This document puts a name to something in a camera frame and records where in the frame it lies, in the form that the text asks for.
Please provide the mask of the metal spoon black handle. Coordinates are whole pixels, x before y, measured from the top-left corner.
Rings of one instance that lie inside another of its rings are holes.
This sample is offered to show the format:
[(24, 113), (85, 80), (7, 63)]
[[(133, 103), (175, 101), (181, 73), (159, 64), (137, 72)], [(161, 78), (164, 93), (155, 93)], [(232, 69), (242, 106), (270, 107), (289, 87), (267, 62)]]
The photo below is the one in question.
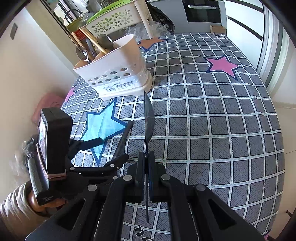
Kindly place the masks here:
[(151, 101), (146, 92), (144, 92), (144, 127), (145, 127), (145, 149), (144, 149), (144, 169), (145, 169), (145, 214), (146, 221), (149, 223), (149, 151), (148, 144), (154, 131), (154, 111)]

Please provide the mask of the beige plastic utensil holder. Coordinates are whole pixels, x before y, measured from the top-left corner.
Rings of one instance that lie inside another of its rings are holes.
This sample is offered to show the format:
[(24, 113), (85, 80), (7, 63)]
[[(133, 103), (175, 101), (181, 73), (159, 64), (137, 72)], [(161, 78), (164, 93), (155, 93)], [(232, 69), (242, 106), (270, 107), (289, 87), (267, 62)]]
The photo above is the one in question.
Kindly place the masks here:
[(152, 75), (134, 35), (126, 35), (114, 45), (115, 50), (108, 54), (99, 52), (91, 63), (80, 60), (73, 70), (98, 92), (102, 100), (148, 93)]

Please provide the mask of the pink plastic stool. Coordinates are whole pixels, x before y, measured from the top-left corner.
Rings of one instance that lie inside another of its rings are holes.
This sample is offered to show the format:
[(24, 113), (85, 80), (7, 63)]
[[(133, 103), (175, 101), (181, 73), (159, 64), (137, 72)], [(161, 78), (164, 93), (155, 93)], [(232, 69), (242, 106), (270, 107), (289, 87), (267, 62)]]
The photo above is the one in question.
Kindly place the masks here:
[(43, 108), (52, 108), (52, 107), (58, 107), (60, 108), (64, 102), (64, 98), (54, 94), (54, 93), (47, 93), (45, 94), (41, 100), (39, 101), (37, 107), (35, 108), (35, 111), (31, 117), (31, 121), (34, 124), (39, 123), (41, 110)]

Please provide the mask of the grey checked tablecloth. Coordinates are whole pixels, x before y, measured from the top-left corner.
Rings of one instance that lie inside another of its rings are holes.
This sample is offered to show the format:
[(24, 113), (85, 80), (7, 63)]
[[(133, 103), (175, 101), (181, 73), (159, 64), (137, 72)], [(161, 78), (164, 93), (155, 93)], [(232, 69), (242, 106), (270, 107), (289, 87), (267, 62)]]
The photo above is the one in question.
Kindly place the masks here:
[(223, 35), (184, 33), (143, 51), (153, 80), (149, 149), (166, 172), (210, 188), (262, 235), (285, 177), (280, 124), (254, 67)]

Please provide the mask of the metal spoon in holder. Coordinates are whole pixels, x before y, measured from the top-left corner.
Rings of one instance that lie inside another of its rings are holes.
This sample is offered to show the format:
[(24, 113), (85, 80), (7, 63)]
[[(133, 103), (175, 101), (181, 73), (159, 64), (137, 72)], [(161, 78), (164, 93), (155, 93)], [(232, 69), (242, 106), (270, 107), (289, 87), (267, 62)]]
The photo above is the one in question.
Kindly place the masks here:
[(89, 59), (87, 50), (82, 46), (77, 46), (75, 49), (75, 52), (77, 56), (82, 60), (86, 61), (88, 64), (91, 63), (91, 60)]
[(114, 50), (113, 40), (106, 34), (100, 34), (97, 36), (98, 44), (104, 49)]

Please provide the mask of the wooden chopsticks pair left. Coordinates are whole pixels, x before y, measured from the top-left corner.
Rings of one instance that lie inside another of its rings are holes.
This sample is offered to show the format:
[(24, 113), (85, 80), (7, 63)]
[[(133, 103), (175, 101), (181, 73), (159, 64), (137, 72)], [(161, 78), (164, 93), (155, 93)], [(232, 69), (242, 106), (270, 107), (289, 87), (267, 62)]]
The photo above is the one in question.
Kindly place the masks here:
[(83, 41), (83, 46), (88, 51), (88, 55), (89, 55), (90, 60), (93, 61), (95, 59), (95, 57), (97, 56), (97, 52), (95, 51), (93, 44), (89, 38), (86, 37), (86, 39)]

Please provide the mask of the wooden chopsticks pair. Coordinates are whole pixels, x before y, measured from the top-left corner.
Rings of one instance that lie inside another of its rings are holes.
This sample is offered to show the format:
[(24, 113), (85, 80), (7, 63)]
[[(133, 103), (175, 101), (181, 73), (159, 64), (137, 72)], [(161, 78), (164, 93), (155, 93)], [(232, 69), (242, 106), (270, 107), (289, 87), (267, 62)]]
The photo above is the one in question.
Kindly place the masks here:
[(90, 60), (93, 61), (95, 59), (95, 57), (97, 56), (97, 52), (95, 51), (93, 44), (89, 38), (86, 37), (86, 39), (83, 41), (83, 46), (88, 51), (88, 55), (89, 55)]
[(90, 31), (84, 27), (79, 28), (83, 34), (90, 39), (90, 41), (104, 54), (108, 54), (111, 51), (107, 48), (104, 48), (101, 44), (99, 44), (99, 42), (97, 41), (97, 39), (90, 33)]

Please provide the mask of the wooden chopsticks pair right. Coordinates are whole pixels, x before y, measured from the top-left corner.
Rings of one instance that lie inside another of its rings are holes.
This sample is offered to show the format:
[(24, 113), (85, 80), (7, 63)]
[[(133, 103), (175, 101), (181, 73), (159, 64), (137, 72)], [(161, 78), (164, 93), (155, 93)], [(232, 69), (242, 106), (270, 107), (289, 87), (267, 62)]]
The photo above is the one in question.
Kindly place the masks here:
[(90, 39), (90, 41), (104, 54), (108, 54), (111, 51), (107, 48), (104, 48), (101, 44), (99, 44), (99, 42), (97, 41), (97, 39), (90, 33), (90, 31), (84, 27), (79, 28), (83, 34)]

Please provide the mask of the red plastic basket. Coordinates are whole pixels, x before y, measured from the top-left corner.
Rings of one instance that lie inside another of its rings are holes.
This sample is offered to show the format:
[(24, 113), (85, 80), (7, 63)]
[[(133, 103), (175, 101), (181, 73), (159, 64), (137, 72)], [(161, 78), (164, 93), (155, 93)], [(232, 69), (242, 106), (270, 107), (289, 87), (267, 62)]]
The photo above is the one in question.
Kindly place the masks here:
[(86, 36), (81, 30), (72, 32), (71, 35), (79, 46), (83, 46), (83, 41), (86, 39)]

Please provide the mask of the clear plastic bag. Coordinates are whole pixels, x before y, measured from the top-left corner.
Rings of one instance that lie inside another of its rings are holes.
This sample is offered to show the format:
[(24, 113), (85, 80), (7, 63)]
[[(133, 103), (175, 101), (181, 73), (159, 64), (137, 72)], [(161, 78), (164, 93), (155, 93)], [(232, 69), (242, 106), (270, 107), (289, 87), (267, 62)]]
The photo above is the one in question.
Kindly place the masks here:
[[(171, 33), (169, 32), (168, 28), (163, 26), (159, 22), (149, 21), (149, 26), (152, 32), (152, 38), (171, 36)], [(127, 27), (125, 29), (125, 36), (129, 34), (133, 34), (137, 42), (145, 39), (151, 39), (142, 22), (136, 25)]]

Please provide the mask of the cardboard box on floor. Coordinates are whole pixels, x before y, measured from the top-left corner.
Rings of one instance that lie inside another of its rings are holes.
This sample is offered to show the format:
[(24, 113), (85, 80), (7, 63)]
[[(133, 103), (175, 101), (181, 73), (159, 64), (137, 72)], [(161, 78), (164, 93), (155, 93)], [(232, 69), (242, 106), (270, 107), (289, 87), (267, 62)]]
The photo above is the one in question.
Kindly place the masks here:
[(210, 25), (210, 33), (226, 35), (227, 29), (221, 25)]

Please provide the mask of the black plastic bag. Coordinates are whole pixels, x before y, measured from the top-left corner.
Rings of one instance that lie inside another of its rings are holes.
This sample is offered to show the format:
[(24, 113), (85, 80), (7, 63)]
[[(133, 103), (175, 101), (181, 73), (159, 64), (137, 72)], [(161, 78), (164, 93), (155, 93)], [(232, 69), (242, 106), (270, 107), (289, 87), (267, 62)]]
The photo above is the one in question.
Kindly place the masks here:
[(175, 25), (170, 20), (170, 18), (160, 9), (150, 4), (148, 1), (145, 2), (149, 9), (149, 12), (151, 13), (152, 20), (165, 26), (171, 34), (174, 34)]

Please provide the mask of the green plastic basket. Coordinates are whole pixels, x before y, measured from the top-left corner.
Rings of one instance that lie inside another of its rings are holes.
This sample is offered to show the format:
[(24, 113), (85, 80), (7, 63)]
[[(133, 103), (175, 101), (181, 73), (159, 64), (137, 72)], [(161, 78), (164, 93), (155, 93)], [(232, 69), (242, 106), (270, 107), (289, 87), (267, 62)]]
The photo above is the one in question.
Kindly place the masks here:
[(94, 14), (91, 18), (89, 18), (87, 20), (87, 23), (93, 21), (94, 19), (98, 18), (99, 16), (105, 14), (105, 13), (108, 13), (109, 11), (115, 9), (115, 8), (119, 8), (125, 4), (128, 4), (130, 3), (131, 0), (119, 0), (119, 1), (116, 1), (115, 3), (112, 3), (108, 6), (106, 6), (105, 8), (103, 8), (102, 10), (98, 11), (96, 14)]

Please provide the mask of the black built-in oven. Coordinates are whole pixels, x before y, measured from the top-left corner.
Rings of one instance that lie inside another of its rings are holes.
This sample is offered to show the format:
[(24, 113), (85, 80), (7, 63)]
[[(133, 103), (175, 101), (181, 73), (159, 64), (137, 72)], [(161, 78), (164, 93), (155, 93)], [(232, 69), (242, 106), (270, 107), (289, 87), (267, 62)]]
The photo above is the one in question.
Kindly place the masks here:
[(218, 1), (183, 0), (186, 17), (190, 23), (221, 23)]

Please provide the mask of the white refrigerator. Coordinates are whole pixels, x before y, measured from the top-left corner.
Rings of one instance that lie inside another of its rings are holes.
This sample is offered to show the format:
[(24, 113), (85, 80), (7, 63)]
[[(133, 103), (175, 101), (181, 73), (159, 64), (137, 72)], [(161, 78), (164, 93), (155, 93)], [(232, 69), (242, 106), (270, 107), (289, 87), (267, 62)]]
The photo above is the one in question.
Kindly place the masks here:
[(260, 1), (225, 1), (227, 37), (257, 68), (264, 36), (264, 13)]

